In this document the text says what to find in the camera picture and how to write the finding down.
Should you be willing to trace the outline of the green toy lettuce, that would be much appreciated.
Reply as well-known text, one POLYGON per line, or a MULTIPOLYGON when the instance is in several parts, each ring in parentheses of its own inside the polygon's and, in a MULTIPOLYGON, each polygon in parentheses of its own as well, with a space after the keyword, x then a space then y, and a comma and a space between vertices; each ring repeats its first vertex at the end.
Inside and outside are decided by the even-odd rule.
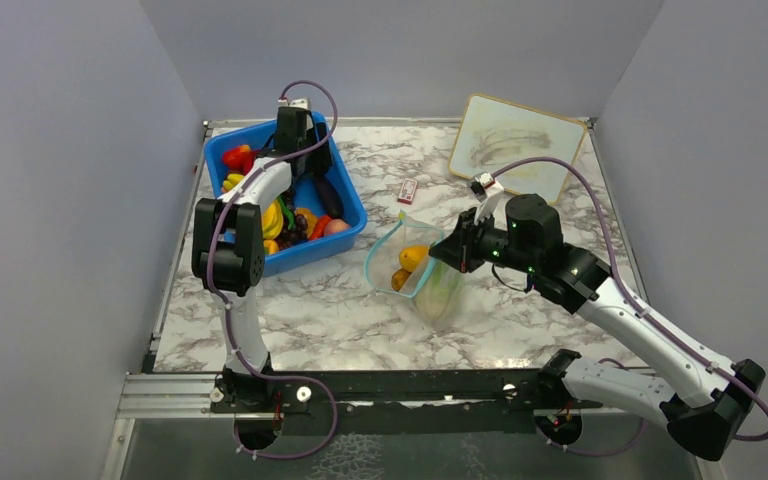
POLYGON ((417 314, 434 328, 452 322, 461 304, 464 275, 436 261, 424 285, 413 298, 417 314))

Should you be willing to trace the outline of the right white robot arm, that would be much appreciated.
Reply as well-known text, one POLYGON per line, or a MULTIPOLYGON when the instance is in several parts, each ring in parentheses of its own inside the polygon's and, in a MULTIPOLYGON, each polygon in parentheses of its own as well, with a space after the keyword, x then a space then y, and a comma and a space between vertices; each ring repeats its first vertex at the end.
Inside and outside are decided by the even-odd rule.
POLYGON ((505 206, 506 226, 471 208, 432 258, 470 273, 489 262, 523 272, 544 299, 598 326, 633 351, 655 376, 610 368, 567 349, 538 372, 547 405, 593 401, 666 429, 694 456, 718 461, 751 411, 766 373, 752 360, 733 362, 693 342, 648 307, 592 252, 564 241, 559 213, 535 194, 505 206))

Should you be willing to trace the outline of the brown toy kiwi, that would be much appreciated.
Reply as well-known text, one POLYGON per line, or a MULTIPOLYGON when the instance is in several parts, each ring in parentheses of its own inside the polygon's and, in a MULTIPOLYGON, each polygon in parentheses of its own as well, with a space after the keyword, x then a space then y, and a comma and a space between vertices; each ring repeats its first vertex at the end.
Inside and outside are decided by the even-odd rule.
POLYGON ((407 283, 408 279, 411 277, 412 272, 403 268, 400 268, 396 272, 393 273, 390 279, 390 286, 391 288, 396 291, 400 292, 404 285, 407 283))

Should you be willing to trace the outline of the clear zip top bag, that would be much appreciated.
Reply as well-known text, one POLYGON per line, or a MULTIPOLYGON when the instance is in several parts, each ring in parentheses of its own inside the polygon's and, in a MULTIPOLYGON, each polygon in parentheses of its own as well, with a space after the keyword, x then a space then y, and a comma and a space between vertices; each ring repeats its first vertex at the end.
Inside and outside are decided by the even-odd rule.
POLYGON ((364 275, 374 290, 404 301, 436 330, 448 329, 461 306, 463 277, 430 255, 444 231, 402 210, 370 249, 364 275))

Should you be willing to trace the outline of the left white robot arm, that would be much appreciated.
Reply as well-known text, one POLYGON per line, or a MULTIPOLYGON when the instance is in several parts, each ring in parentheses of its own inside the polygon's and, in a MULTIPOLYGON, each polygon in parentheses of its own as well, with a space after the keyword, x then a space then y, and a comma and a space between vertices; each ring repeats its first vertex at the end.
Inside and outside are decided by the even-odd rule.
POLYGON ((280 195, 295 187, 308 171, 311 153, 330 141, 320 135, 312 112, 299 102, 278 109, 272 148, 256 158, 243 180, 216 200, 197 204, 195 227, 211 227, 208 240, 193 242, 192 269, 211 292, 223 313, 227 371, 244 375, 236 396, 258 411, 273 401, 274 384, 264 372, 269 352, 257 313, 256 287, 265 270, 262 214, 280 195))

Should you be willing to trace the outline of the orange toy lemon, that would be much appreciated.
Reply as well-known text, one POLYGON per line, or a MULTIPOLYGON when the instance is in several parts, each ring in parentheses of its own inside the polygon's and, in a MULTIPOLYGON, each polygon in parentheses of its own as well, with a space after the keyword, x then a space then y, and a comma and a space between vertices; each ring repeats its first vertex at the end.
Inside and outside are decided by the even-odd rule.
POLYGON ((409 270, 413 273, 428 255, 428 252, 429 247, 426 245, 412 245, 404 247, 398 255, 399 264, 401 268, 409 270))

